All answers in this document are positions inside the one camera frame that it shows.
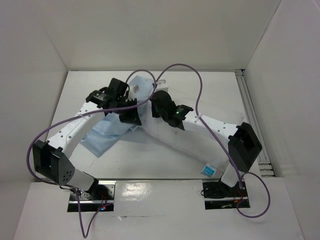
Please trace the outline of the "light blue pillowcase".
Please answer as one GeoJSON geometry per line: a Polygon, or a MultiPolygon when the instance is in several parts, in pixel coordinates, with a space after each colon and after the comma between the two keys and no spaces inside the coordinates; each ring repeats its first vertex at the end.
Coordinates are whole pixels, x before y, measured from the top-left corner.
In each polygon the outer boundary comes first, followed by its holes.
{"type": "MultiPolygon", "coordinates": [[[[138,102],[146,100],[154,89],[154,81],[150,78],[135,76],[130,82],[130,87],[138,87],[135,97],[138,102]]],[[[109,113],[105,118],[99,121],[88,133],[85,134],[80,144],[96,157],[101,157],[109,150],[121,136],[128,131],[135,131],[138,125],[136,123],[122,123],[119,115],[109,113]]]]}

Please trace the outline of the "white pillow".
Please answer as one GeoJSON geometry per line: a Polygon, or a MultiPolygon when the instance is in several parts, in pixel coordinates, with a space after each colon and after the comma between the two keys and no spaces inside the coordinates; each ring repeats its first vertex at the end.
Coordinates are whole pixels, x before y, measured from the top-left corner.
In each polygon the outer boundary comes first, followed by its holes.
{"type": "MultiPolygon", "coordinates": [[[[223,146],[227,147],[227,137],[235,132],[236,125],[245,120],[244,114],[208,103],[204,104],[204,110],[206,113],[213,111],[215,118],[206,115],[201,117],[218,136],[223,146]]],[[[160,117],[153,118],[150,102],[139,109],[139,114],[142,128],[168,146],[210,164],[220,172],[224,172],[230,165],[222,147],[198,119],[194,110],[187,114],[183,123],[184,130],[169,126],[160,117]]]]}

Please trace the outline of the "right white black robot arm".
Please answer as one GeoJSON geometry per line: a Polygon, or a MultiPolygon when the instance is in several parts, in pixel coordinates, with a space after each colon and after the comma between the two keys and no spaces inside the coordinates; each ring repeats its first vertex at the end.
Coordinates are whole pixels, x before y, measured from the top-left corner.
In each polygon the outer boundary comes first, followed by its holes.
{"type": "Polygon", "coordinates": [[[200,114],[198,109],[190,106],[177,105],[164,90],[155,92],[150,101],[154,118],[161,118],[170,127],[184,133],[194,132],[213,139],[221,146],[229,164],[218,184],[220,194],[230,196],[236,184],[242,186],[243,176],[249,172],[263,148],[250,124],[226,123],[200,114]]]}

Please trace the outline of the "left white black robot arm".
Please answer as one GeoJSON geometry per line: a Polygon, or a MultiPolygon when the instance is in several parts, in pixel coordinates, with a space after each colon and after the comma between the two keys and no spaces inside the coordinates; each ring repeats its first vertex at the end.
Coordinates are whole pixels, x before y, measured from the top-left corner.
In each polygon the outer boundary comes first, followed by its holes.
{"type": "Polygon", "coordinates": [[[34,169],[59,186],[77,189],[88,200],[97,197],[102,187],[99,181],[78,170],[70,161],[76,146],[84,136],[106,115],[106,109],[114,109],[121,121],[141,124],[138,110],[137,85],[112,78],[107,87],[94,90],[85,99],[76,118],[65,125],[58,133],[43,142],[37,140],[32,146],[34,169]]]}

